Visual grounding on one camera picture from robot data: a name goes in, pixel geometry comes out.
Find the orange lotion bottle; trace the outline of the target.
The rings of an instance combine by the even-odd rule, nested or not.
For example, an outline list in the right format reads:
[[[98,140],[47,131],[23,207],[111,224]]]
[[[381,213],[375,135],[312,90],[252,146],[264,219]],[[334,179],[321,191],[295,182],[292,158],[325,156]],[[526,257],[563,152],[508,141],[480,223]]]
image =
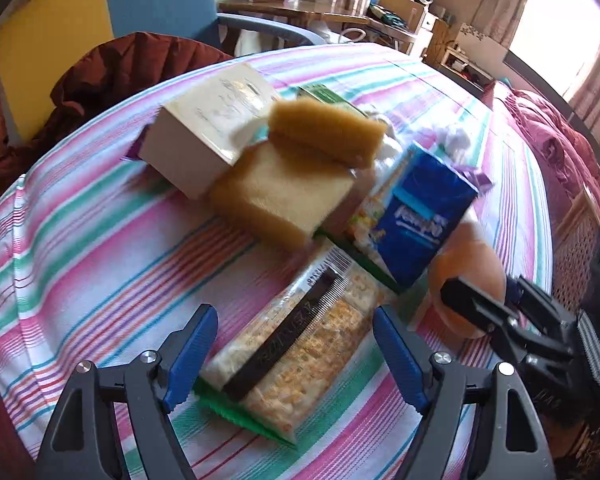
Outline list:
[[[441,300],[440,289],[448,278],[464,278],[493,299],[503,302],[506,294],[506,274],[492,246],[483,235],[482,225],[473,210],[463,219],[431,260],[428,292],[434,310],[455,335],[477,339],[484,335]]]

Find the blue tissue pack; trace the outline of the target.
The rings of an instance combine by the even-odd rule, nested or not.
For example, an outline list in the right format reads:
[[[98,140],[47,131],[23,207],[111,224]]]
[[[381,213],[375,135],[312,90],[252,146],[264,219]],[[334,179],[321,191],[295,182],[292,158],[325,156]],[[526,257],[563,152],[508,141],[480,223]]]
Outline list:
[[[393,281],[411,287],[460,223],[479,191],[417,143],[390,186],[384,212],[370,230],[374,251]]]

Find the cracker snack packet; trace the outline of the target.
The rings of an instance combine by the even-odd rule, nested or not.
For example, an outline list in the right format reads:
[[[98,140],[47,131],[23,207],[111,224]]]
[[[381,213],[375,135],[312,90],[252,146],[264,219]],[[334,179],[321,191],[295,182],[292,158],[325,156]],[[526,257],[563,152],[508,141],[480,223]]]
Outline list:
[[[237,426],[295,445],[394,291],[327,238],[299,274],[202,368],[199,401]]]

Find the yellow sponge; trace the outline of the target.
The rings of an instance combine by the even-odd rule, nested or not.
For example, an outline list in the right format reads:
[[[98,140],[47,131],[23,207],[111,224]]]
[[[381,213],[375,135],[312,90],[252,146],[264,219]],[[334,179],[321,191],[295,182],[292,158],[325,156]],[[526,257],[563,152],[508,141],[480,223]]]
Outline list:
[[[211,207],[265,243],[295,252],[353,188],[352,171],[297,145],[247,148],[209,190]]]
[[[384,122],[311,98],[277,101],[268,115],[271,139],[310,146],[353,169],[373,165],[386,132]]]

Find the green medicine box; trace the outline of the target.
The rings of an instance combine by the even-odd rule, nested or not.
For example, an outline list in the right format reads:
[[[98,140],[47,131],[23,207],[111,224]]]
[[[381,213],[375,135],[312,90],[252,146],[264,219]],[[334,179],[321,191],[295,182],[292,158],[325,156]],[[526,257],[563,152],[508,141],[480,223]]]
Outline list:
[[[366,117],[366,114],[324,84],[305,84],[297,89],[297,98],[310,98],[323,104],[328,104],[348,110],[349,112]]]

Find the beige ointment box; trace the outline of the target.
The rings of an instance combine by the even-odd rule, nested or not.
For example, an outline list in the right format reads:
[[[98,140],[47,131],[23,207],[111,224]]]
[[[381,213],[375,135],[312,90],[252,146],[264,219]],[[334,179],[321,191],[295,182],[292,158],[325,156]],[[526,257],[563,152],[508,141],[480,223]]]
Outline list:
[[[248,64],[224,68],[161,105],[138,156],[190,200],[256,142],[279,93]]]

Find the white plastic bag ball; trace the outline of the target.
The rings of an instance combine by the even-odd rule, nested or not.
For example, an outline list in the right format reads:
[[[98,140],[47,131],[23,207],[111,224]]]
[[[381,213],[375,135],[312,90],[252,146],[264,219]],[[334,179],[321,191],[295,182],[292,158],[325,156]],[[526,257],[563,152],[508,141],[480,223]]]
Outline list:
[[[449,155],[467,151],[471,146],[471,138],[462,127],[427,128],[422,133],[441,144]]]

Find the purple paper piece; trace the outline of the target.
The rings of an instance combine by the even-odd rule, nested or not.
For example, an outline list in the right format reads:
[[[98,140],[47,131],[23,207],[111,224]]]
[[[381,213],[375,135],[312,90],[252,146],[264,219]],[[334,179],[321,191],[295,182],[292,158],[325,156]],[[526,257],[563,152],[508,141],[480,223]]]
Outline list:
[[[494,187],[491,179],[479,168],[468,165],[454,165],[454,170],[474,186],[479,196],[485,196]]]

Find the pink blanket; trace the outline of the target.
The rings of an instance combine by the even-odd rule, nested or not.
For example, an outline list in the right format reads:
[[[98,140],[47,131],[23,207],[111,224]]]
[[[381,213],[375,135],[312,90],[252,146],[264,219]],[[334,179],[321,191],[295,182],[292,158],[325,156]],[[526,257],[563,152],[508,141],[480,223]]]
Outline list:
[[[592,146],[551,102],[499,80],[490,85],[483,102],[529,145],[542,172],[553,228],[583,190],[591,192],[600,211],[600,165]]]

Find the striped bed sheet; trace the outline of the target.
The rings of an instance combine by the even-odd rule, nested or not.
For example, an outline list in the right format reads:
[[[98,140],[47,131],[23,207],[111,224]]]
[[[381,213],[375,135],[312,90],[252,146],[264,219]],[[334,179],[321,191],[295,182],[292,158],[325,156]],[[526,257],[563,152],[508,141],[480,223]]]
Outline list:
[[[377,44],[266,52],[251,64],[289,98],[308,82],[369,105],[402,143],[434,144],[453,124],[466,158],[492,180],[476,203],[486,241],[509,274],[543,288],[553,248],[541,171],[508,125],[428,66]],[[129,99],[61,142],[0,198],[0,409],[28,457],[77,362],[131,361],[182,327],[203,302],[230,340],[296,274],[299,261],[257,243],[126,158],[161,103],[204,78],[195,72]],[[172,422],[201,479],[388,479],[412,442],[406,405],[367,338],[294,448],[181,405]]]

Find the wooden shelf unit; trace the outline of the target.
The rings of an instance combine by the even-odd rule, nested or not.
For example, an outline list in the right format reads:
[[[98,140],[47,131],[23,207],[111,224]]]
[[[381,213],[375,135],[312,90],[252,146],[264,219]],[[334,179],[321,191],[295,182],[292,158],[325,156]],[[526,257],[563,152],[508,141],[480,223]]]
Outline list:
[[[405,54],[431,66],[442,57],[455,21],[455,16],[436,0],[429,6],[417,0],[370,0],[367,16],[414,32],[417,39]]]

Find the wooden desk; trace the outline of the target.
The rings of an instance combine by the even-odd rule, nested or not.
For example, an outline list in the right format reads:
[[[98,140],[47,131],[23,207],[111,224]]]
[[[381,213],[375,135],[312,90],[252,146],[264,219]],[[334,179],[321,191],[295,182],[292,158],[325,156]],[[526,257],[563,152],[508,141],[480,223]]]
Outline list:
[[[350,10],[341,10],[336,6],[325,6],[314,2],[224,2],[219,4],[221,14],[245,15],[256,18],[284,18],[288,25],[304,29],[324,23],[326,26],[338,25],[336,41],[349,38],[352,42],[380,41],[404,53],[411,51],[417,35],[408,29],[381,23],[378,18],[354,14]]]

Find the dark red jacket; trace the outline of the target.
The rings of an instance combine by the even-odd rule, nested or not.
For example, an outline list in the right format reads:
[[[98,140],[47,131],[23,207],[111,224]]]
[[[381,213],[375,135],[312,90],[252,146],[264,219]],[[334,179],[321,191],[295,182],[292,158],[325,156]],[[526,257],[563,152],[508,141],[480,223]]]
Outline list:
[[[74,130],[155,84],[232,57],[193,39],[133,32],[94,47],[50,92],[54,109],[23,146],[9,143],[0,98],[0,197],[51,148]]]

